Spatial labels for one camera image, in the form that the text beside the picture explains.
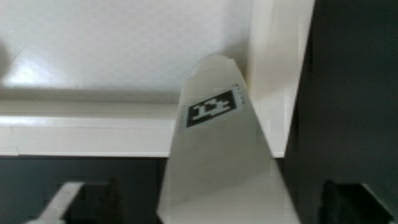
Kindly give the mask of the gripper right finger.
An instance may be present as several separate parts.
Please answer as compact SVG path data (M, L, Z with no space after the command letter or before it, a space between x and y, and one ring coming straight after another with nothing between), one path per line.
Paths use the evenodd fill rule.
M326 181L318 224L398 224L398 218L365 184Z

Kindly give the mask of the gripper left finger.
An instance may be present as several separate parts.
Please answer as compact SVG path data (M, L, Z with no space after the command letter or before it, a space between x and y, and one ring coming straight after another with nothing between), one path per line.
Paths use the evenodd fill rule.
M119 224L116 183L66 182L40 216L25 224Z

